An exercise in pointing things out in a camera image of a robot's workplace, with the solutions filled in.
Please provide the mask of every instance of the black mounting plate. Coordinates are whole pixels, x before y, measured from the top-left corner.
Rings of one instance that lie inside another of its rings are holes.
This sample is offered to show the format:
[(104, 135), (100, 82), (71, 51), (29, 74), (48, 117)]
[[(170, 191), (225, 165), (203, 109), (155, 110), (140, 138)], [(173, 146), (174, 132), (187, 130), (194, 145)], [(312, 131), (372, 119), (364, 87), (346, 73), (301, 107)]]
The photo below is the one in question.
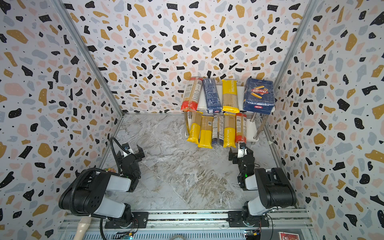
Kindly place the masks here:
[[(132, 229), (136, 228), (146, 228), (147, 227), (147, 222), (148, 222), (148, 212), (132, 212), (133, 214), (133, 223), (134, 226)], [(119, 228), (113, 221), (113, 219), (109, 222), (105, 223), (105, 229), (120, 229), (123, 230), (124, 228)]]
[(229, 227), (259, 227), (260, 222), (262, 227), (269, 227), (269, 221), (265, 219), (265, 216), (248, 217), (248, 226), (243, 222), (241, 211), (229, 211), (228, 218), (235, 219), (234, 221), (229, 221)]

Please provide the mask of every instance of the terrazzo pattern wallpaper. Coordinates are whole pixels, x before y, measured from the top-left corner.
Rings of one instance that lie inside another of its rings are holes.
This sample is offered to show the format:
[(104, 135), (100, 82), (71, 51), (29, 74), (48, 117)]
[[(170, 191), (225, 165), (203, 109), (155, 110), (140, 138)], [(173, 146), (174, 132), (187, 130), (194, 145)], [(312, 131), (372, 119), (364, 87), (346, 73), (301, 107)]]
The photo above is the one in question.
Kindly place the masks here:
[(52, 239), (118, 115), (49, 1), (0, 8), (0, 239)]
[(124, 112), (179, 112), (191, 76), (274, 81), (308, 0), (65, 0)]
[(384, 239), (384, 2), (319, 1), (270, 130), (319, 239)]

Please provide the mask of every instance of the colorful small package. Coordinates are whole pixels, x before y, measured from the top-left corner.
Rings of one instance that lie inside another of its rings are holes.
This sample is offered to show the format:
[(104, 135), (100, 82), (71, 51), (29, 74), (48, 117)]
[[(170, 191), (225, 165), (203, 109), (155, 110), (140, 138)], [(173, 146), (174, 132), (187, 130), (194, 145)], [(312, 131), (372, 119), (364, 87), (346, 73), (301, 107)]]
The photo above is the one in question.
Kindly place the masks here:
[(224, 113), (224, 147), (234, 147), (236, 136), (236, 116), (230, 113)]
[(199, 144), (199, 134), (202, 117), (202, 112), (196, 111), (192, 113), (192, 124), (191, 129), (189, 131), (189, 138), (187, 139), (188, 142)]
[(213, 117), (203, 116), (201, 120), (200, 141), (198, 147), (212, 148)]
[(218, 97), (215, 79), (214, 78), (203, 79), (203, 87), (204, 87), (204, 93), (205, 93), (205, 101), (207, 102), (207, 112), (221, 113), (222, 107), (221, 107), (220, 99)]
[(247, 143), (247, 116), (244, 113), (236, 114), (236, 143)]
[(273, 82), (248, 78), (245, 83), (243, 109), (256, 113), (271, 114), (274, 106)]
[(223, 111), (239, 113), (237, 101), (237, 81), (223, 80)]
[(183, 103), (181, 104), (181, 110), (183, 112), (197, 110), (202, 84), (202, 78), (190, 78), (190, 80), (187, 81), (184, 90)]
[(212, 126), (212, 144), (224, 145), (224, 115), (215, 115)]

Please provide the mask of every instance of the marble tabletop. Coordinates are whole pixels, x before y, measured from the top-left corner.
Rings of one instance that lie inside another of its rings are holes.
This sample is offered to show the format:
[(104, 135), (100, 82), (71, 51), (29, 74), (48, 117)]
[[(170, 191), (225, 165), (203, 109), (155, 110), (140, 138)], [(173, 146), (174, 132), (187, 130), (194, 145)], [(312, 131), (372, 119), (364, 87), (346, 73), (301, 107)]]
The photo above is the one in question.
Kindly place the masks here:
[[(134, 210), (240, 209), (258, 196), (257, 191), (239, 188), (239, 171), (228, 161), (229, 148), (203, 149), (186, 141), (183, 115), (125, 115), (116, 139), (128, 142), (135, 152), (136, 145), (144, 150), (135, 191), (107, 192)], [(247, 146), (254, 151), (255, 163), (276, 167), (264, 132)], [(117, 171), (111, 151), (103, 168)]]

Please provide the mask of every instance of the pasta package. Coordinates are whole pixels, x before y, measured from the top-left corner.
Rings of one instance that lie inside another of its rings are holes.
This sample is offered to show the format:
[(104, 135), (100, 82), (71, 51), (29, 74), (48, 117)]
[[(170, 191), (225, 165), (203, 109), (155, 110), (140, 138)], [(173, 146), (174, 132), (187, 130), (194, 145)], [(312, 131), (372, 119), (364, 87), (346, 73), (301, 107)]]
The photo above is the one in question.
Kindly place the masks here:
[(205, 101), (207, 103), (208, 113), (220, 113), (222, 110), (220, 99), (216, 88), (214, 78), (205, 78), (203, 80)]
[(236, 114), (236, 143), (247, 143), (247, 116), (243, 113)]
[(224, 113), (224, 147), (234, 147), (236, 136), (236, 116), (230, 113)]
[(224, 115), (215, 115), (212, 125), (212, 144), (224, 145)]
[(223, 111), (239, 113), (237, 101), (237, 81), (223, 80)]
[(274, 106), (273, 82), (248, 78), (245, 83), (243, 109), (256, 113), (271, 114)]
[(189, 131), (189, 137), (187, 139), (188, 142), (199, 144), (199, 134), (200, 134), (202, 117), (203, 117), (202, 112), (196, 111), (192, 113), (192, 124), (191, 124), (191, 129)]
[(198, 147), (212, 148), (212, 122), (214, 118), (203, 116)]
[(187, 81), (184, 90), (183, 103), (181, 104), (181, 110), (183, 112), (197, 110), (202, 84), (202, 78), (190, 78), (190, 80)]

